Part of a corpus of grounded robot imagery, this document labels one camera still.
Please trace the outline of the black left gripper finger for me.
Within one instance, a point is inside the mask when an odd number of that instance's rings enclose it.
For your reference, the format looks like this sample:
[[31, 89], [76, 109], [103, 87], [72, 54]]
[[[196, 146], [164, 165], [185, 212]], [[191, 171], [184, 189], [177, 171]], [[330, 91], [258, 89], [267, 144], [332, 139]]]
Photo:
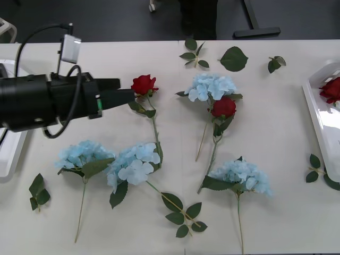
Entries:
[[113, 91], [121, 88], [121, 82], [118, 78], [100, 78], [96, 79], [99, 91]]
[[100, 98], [103, 110], [107, 110], [135, 101], [135, 93], [132, 89], [104, 90]]

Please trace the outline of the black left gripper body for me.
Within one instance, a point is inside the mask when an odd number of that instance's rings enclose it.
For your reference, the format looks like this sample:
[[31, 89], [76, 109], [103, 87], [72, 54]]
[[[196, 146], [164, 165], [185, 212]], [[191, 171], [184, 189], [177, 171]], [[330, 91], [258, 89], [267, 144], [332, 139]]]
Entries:
[[[48, 119], [47, 125], [55, 125], [57, 120], [66, 121], [77, 88], [77, 76], [62, 76], [52, 72], [50, 78], [53, 115]], [[97, 102], [102, 98], [102, 85], [103, 79], [95, 79], [89, 72], [81, 74], [81, 87], [75, 103], [73, 119], [102, 117], [103, 108], [99, 107]]]

